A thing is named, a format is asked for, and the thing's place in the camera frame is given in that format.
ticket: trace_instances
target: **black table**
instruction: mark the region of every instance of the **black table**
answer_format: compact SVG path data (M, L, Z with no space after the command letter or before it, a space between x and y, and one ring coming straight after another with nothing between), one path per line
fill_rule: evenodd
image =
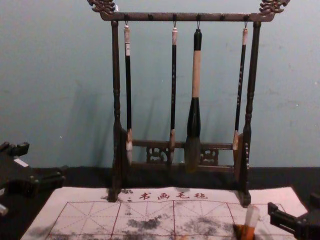
M37 169L44 174L49 169ZM111 185L111 169L96 167L72 167L66 171L65 187L78 188L107 188ZM209 173L185 174L178 172L169 175L165 171L150 173L146 170L136 170L128 176L129 183L125 186L131 188L206 188L206 189L236 189L232 174ZM308 208L309 195L320 192L320 167L296 168L251 168L249 173L250 189L270 189L279 187L292 187L301 202ZM26 198L21 195L2 197L0 202L9 208L9 213L0 218L0 240L19 240L31 225L39 211L42 209L52 191L45 191L35 198Z

